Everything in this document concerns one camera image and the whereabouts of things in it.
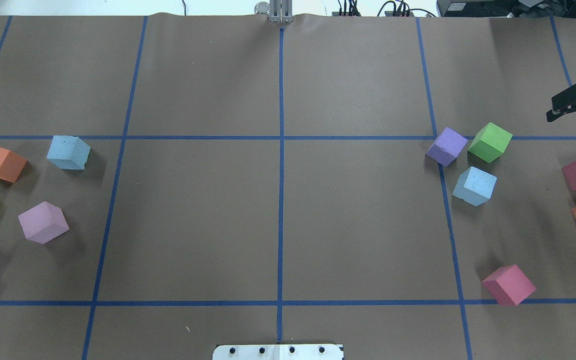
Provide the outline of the light blue block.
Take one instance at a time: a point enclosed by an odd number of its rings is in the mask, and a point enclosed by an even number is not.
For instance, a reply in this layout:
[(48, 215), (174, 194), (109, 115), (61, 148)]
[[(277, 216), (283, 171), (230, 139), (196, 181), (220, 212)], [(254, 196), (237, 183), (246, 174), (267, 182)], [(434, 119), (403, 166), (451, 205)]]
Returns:
[(62, 170), (85, 170), (91, 147), (77, 136), (55, 135), (46, 159)]
[(496, 176), (471, 166), (458, 177), (452, 195), (478, 207), (490, 200), (497, 182)]

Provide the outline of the green block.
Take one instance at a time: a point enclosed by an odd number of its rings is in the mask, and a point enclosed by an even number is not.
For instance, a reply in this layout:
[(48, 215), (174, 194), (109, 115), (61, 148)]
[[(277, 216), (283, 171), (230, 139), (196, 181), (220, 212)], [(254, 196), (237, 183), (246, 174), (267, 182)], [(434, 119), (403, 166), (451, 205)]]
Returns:
[(512, 133), (489, 122), (475, 135), (467, 151), (482, 161), (492, 163), (505, 153), (512, 137)]

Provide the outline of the purple block right side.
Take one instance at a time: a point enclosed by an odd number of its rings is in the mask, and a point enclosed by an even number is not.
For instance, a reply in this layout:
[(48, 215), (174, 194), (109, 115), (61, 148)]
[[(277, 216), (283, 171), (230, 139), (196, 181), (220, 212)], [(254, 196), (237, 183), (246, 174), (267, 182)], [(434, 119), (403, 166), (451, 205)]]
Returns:
[(450, 166), (462, 150), (466, 147), (468, 139), (459, 132), (446, 127), (432, 142), (425, 155), (443, 167)]

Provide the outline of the light pink block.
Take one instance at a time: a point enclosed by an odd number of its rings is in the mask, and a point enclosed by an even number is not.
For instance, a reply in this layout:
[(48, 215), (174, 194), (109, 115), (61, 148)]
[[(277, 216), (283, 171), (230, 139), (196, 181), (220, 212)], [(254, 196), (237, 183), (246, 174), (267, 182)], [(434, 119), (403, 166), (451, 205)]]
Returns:
[(25, 239), (39, 244), (46, 244), (70, 230), (62, 209), (46, 201), (19, 214), (18, 220)]

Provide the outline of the orange block left side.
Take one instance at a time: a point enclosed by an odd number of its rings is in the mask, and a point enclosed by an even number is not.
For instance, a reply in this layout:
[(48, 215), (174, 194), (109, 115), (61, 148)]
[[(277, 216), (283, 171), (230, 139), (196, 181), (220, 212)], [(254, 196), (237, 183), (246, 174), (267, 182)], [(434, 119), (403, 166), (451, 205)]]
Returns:
[(9, 149), (0, 147), (0, 180), (15, 183), (28, 160)]

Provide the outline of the pink block near pedestal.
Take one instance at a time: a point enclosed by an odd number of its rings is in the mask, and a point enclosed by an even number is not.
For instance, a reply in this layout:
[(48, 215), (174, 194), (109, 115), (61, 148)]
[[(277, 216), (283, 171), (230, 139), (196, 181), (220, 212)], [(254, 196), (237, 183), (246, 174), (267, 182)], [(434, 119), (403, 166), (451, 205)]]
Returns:
[(518, 306), (537, 291), (537, 287), (516, 264), (496, 269), (481, 283), (501, 306)]

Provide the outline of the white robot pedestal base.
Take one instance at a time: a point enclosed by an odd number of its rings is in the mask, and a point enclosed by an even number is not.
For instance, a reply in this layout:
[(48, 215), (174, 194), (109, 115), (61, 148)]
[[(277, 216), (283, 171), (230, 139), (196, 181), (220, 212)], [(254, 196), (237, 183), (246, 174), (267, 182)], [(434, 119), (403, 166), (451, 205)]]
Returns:
[(213, 360), (344, 360), (342, 345), (305, 344), (231, 344), (219, 345)]

